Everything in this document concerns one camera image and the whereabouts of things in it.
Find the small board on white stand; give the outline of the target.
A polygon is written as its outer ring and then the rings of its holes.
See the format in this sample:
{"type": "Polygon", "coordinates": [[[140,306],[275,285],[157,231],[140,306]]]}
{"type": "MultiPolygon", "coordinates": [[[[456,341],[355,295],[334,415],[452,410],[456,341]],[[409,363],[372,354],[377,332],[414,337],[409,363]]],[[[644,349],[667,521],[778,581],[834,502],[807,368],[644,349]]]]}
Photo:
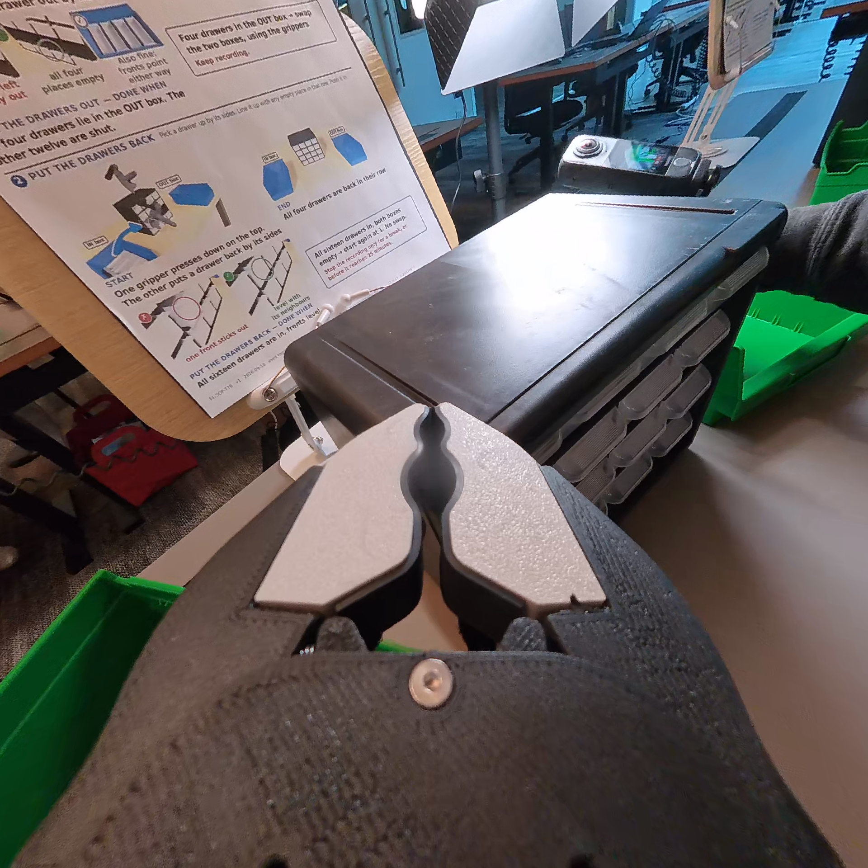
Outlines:
{"type": "Polygon", "coordinates": [[[711,1],[708,27],[708,85],[682,146],[697,150],[714,168],[733,168],[758,136],[713,139],[741,75],[773,52],[776,1],[711,1]]]}

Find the small orange-edged desk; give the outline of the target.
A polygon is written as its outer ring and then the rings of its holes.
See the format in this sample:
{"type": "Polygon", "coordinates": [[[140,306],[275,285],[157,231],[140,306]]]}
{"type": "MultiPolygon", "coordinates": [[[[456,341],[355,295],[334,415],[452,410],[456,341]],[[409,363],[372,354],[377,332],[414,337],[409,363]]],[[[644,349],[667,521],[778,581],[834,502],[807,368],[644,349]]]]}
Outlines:
{"type": "Polygon", "coordinates": [[[479,116],[412,126],[431,172],[456,165],[462,158],[461,138],[484,124],[479,116]]]}

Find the pale desk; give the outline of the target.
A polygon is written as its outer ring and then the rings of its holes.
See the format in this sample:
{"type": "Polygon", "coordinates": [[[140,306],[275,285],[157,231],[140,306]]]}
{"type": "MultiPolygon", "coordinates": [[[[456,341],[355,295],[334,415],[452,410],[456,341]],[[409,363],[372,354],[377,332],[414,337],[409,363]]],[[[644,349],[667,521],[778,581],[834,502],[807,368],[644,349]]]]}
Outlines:
{"type": "Polygon", "coordinates": [[[866,338],[703,427],[623,521],[718,647],[847,866],[867,854],[866,338]]]}

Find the green plastic bin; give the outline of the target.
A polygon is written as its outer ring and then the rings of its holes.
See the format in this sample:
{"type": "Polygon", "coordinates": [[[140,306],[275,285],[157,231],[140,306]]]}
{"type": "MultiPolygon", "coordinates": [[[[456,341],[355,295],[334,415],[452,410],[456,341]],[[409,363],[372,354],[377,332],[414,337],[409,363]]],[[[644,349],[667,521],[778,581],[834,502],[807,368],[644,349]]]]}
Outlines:
{"type": "Polygon", "coordinates": [[[810,204],[839,201],[867,190],[867,123],[845,127],[839,122],[823,147],[810,204]]]}
{"type": "Polygon", "coordinates": [[[53,801],[183,588],[99,571],[2,681],[2,800],[53,801]]]}
{"type": "Polygon", "coordinates": [[[864,313],[784,291],[757,293],[703,423],[743,418],[833,360],[866,329],[864,313]]]}

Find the orange-edged background desk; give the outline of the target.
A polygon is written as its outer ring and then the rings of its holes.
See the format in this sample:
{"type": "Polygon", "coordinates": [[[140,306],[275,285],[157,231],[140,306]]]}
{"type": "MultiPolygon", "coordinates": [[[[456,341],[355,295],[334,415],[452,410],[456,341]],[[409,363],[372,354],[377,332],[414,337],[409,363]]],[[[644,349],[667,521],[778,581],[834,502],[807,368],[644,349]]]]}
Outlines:
{"type": "MultiPolygon", "coordinates": [[[[483,175],[478,170],[475,182],[490,196],[494,219],[505,216],[507,186],[512,182],[509,170],[539,143],[534,139],[527,144],[522,136],[505,133],[505,85],[537,80],[569,83],[570,94],[581,99],[583,111],[570,127],[558,129],[563,136],[572,129],[582,131],[583,123],[591,123],[596,134],[620,137],[628,128],[627,85],[644,62],[662,59],[655,110],[672,107],[671,93],[679,81],[682,58],[689,57],[691,49],[698,47],[708,33],[708,7],[708,2],[652,2],[637,24],[628,24],[623,17],[617,35],[565,49],[560,59],[483,85],[488,173],[483,175]]],[[[541,175],[540,168],[542,190],[547,190],[555,179],[556,132],[550,167],[545,175],[541,175]]]]}

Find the white board stand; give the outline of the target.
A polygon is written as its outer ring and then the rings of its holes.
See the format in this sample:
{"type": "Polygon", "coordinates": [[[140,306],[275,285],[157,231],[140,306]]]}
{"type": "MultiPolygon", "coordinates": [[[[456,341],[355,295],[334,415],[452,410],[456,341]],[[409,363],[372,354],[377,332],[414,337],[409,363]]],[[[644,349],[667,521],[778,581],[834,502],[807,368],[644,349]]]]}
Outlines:
{"type": "Polygon", "coordinates": [[[293,480],[321,465],[339,449],[319,418],[312,418],[310,424],[299,403],[299,393],[294,376],[282,364],[246,400],[250,408],[264,410],[272,418],[263,440],[264,471],[276,465],[293,480]]]}

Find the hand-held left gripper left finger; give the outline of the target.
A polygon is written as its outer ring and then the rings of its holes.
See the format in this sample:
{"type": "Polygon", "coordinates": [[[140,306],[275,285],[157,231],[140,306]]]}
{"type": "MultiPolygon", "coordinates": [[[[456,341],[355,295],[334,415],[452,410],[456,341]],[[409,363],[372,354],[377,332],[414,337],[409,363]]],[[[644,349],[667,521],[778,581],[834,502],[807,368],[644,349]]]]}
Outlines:
{"type": "Polygon", "coordinates": [[[409,488],[429,407],[413,405],[322,466],[253,601],[352,621],[369,648],[420,601],[424,518],[409,488]]]}

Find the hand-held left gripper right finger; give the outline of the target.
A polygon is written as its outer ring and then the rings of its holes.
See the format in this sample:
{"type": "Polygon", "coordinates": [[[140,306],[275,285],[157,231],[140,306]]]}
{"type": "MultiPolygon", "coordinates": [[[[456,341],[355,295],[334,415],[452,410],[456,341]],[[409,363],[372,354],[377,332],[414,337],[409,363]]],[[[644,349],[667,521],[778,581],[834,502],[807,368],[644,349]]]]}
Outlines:
{"type": "Polygon", "coordinates": [[[440,514],[440,590],[469,647],[494,648],[518,618],[542,623],[608,598],[542,466],[451,404],[438,458],[451,492],[440,514]]]}

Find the black drawer cabinet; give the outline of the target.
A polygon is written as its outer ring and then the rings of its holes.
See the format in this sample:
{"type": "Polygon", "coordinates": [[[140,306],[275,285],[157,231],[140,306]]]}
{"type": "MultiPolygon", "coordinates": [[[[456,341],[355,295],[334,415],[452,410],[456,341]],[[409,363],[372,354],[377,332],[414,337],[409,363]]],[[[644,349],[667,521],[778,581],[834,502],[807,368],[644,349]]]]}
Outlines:
{"type": "MultiPolygon", "coordinates": [[[[293,341],[285,365],[351,435],[450,403],[535,458],[704,292],[762,247],[770,258],[786,223],[777,201],[549,193],[293,341]]],[[[609,518],[688,450],[706,409],[609,518]]]]}

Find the black office chair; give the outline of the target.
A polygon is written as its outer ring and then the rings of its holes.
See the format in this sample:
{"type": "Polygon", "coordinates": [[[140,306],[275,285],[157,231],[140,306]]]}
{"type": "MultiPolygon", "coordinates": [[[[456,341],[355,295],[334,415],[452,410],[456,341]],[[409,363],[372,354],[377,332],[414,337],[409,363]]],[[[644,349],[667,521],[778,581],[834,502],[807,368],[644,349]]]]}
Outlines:
{"type": "Polygon", "coordinates": [[[541,175],[550,167],[554,154],[555,132],[570,127],[583,111],[581,99],[570,94],[570,84],[551,80],[526,81],[504,86],[504,129],[509,136],[522,136],[537,147],[522,155],[508,172],[512,179],[534,160],[540,162],[541,175]]]}

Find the person's right forearm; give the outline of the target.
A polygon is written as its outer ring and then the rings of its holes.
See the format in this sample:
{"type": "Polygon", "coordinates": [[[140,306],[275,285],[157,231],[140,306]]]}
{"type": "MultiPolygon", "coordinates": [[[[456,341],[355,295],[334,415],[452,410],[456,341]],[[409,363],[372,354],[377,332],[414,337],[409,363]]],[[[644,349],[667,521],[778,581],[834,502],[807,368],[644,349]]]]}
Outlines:
{"type": "Polygon", "coordinates": [[[764,287],[867,313],[867,191],[789,210],[764,287]]]}

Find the red fabric bag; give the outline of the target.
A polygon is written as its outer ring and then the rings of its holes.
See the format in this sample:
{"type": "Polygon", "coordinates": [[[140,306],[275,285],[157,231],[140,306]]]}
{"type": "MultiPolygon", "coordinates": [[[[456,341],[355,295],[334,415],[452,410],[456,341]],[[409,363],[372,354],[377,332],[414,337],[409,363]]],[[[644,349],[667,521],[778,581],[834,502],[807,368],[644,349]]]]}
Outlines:
{"type": "Polygon", "coordinates": [[[147,427],[110,394],[76,408],[66,438],[83,474],[135,507],[199,464],[181,440],[147,427]]]}

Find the grey neighbouring desk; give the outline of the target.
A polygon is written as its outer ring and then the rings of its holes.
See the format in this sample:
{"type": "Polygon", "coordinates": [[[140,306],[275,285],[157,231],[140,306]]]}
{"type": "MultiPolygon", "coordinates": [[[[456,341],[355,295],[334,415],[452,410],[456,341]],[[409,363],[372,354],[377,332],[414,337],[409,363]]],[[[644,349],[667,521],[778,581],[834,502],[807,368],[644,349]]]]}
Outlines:
{"type": "Polygon", "coordinates": [[[812,162],[846,82],[847,78],[826,79],[732,97],[714,139],[749,135],[760,139],[722,174],[711,197],[806,204],[812,162]]]}

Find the large white reflector panel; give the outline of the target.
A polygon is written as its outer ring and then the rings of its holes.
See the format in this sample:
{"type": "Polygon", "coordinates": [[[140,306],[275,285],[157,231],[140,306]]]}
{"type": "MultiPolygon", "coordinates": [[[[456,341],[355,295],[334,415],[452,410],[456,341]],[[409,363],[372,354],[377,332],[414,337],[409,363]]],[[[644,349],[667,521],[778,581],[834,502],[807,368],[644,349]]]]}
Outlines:
{"type": "Polygon", "coordinates": [[[556,1],[428,1],[424,21],[443,94],[560,59],[566,49],[556,1]]]}

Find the grid of clear drawers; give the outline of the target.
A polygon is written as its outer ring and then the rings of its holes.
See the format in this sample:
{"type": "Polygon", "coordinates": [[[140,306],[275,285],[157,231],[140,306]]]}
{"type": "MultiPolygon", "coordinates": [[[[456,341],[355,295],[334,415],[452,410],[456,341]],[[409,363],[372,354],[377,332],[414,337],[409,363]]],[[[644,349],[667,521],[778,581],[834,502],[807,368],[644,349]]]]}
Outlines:
{"type": "Polygon", "coordinates": [[[689,445],[769,261],[762,247],[704,292],[537,450],[602,512],[624,510],[689,445]]]}

